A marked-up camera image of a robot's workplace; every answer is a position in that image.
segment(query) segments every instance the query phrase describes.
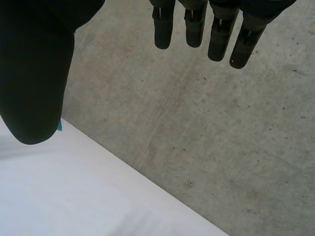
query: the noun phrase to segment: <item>concrete floor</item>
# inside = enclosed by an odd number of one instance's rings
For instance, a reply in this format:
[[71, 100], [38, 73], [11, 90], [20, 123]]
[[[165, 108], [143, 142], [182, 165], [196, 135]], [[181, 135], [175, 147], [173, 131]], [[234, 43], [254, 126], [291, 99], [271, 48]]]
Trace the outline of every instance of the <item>concrete floor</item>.
[[107, 0], [76, 33], [63, 117], [231, 236], [315, 234], [315, 4], [270, 24], [248, 65], [154, 46], [145, 0]]

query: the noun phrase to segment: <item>gloved hand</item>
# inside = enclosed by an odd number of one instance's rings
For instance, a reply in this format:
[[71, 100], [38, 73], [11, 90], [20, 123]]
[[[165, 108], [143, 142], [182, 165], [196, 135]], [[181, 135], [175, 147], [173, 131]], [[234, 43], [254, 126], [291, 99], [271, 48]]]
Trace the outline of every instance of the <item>gloved hand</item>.
[[[243, 24], [239, 32], [230, 65], [243, 68], [249, 60], [266, 26], [296, 0], [209, 0], [214, 13], [208, 57], [221, 61], [225, 55], [239, 9], [243, 12]], [[155, 45], [167, 49], [173, 30], [175, 0], [150, 0], [153, 5]], [[179, 0], [185, 11], [186, 42], [199, 47], [205, 24], [208, 0]]]

